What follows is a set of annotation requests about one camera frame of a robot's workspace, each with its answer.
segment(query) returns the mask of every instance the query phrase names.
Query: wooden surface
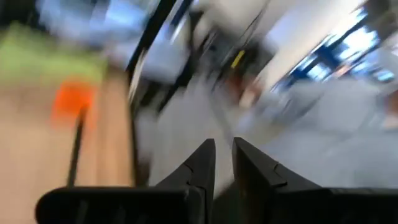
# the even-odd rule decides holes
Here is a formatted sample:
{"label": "wooden surface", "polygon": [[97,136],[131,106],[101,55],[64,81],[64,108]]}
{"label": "wooden surface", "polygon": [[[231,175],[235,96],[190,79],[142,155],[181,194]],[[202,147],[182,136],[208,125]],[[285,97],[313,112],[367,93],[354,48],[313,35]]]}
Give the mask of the wooden surface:
{"label": "wooden surface", "polygon": [[[86,128],[76,185],[134,185],[123,76],[99,88],[97,119]],[[35,223],[34,207],[46,192],[67,183],[74,125],[50,121],[57,86],[0,85],[0,222]]]}

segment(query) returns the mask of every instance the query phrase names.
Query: grey floor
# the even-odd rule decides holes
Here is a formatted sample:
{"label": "grey floor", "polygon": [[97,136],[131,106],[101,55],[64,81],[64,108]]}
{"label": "grey floor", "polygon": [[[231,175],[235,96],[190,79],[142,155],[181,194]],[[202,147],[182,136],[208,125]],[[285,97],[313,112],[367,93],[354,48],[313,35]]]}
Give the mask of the grey floor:
{"label": "grey floor", "polygon": [[280,131],[234,106],[221,89],[210,93],[201,81],[177,93],[159,118],[151,110],[140,113],[137,129],[141,156],[151,158],[150,185],[175,170],[205,139],[215,139],[215,195],[233,181],[233,136],[260,146]]}

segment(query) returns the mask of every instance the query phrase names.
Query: window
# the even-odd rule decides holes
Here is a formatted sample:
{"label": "window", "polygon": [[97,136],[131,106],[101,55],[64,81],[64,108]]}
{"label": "window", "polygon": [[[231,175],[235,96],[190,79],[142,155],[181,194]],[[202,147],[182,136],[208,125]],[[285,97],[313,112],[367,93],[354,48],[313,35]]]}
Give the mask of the window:
{"label": "window", "polygon": [[305,57],[298,65],[297,68],[304,70],[305,67],[309,66],[315,59],[317,59],[317,56],[315,54],[310,54],[307,57]]}
{"label": "window", "polygon": [[340,39],[349,29],[351,29],[362,19],[364,19],[367,15],[368,13],[363,7],[355,10],[349,15],[347,19],[344,20],[344,23],[341,23],[338,27],[336,27],[323,42],[326,46],[330,46],[332,43],[336,42],[336,40]]}
{"label": "window", "polygon": [[329,67],[324,63],[319,63],[308,72],[308,76],[316,81],[320,81],[326,78],[330,73],[331,69]]}
{"label": "window", "polygon": [[158,5],[159,1],[160,0],[132,0],[131,3],[146,12],[152,12],[152,10],[154,10]]}
{"label": "window", "polygon": [[368,32],[367,28],[361,27],[352,34],[350,34],[340,46],[344,46],[339,50],[336,49],[336,56],[340,60],[346,60],[349,62],[355,61],[358,57],[363,55],[371,47],[374,47],[379,42],[377,32]]}

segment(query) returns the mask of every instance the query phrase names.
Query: orange object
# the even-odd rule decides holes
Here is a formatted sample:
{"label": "orange object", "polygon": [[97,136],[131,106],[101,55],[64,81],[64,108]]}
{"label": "orange object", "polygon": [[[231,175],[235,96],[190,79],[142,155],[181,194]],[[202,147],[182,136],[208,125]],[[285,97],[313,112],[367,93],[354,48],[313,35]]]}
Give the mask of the orange object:
{"label": "orange object", "polygon": [[57,91],[53,105],[53,121],[72,121],[75,124],[78,117],[84,113],[92,118],[92,108],[95,89],[82,82],[63,82]]}

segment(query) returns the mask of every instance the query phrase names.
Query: black pole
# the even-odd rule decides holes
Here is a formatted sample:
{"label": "black pole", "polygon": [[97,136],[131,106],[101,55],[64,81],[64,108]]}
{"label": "black pole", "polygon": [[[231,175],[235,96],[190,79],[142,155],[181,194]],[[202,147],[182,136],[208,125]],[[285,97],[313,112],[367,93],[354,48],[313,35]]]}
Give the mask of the black pole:
{"label": "black pole", "polygon": [[[155,40],[157,34],[160,31],[160,28],[162,27],[164,21],[166,20],[167,16],[170,14],[170,11],[172,10],[173,6],[175,4],[175,0],[161,0],[159,5],[157,6],[155,12],[153,15],[149,18],[148,23],[146,25],[145,31],[142,34],[142,37],[137,45],[136,51],[132,55],[129,65],[127,66],[127,72],[128,72],[128,80],[130,85],[131,80],[134,75],[134,69],[136,68],[138,59],[142,53],[142,51],[149,49],[149,47],[152,45],[153,41]],[[139,172],[139,163],[138,163],[138,143],[137,143],[137,134],[136,134],[136,124],[134,122],[135,120],[135,114],[134,114],[134,99],[132,99],[132,103],[130,104],[129,107],[130,111],[130,122],[131,122],[131,139],[132,139],[132,162],[134,163],[132,169],[134,170],[134,177],[136,180],[136,183],[138,185],[141,185],[145,181],[141,177],[141,173]]]}
{"label": "black pole", "polygon": [[150,17],[147,26],[145,28],[145,31],[142,34],[141,39],[139,40],[136,51],[132,55],[129,61],[129,65],[127,66],[127,72],[129,73],[129,81],[132,80],[134,69],[137,65],[141,52],[145,49],[149,49],[149,47],[152,45],[164,21],[166,20],[167,16],[170,14],[170,11],[172,10],[174,4],[175,0],[173,1],[161,0],[155,12]]}
{"label": "black pole", "polygon": [[75,186],[76,173],[77,173],[77,167],[78,167],[78,161],[79,161],[79,155],[80,155],[81,137],[83,135],[83,126],[84,126],[85,115],[86,115],[85,111],[82,111],[81,115],[78,118],[75,142],[73,144],[72,156],[71,156],[70,166],[69,166],[67,187]]}

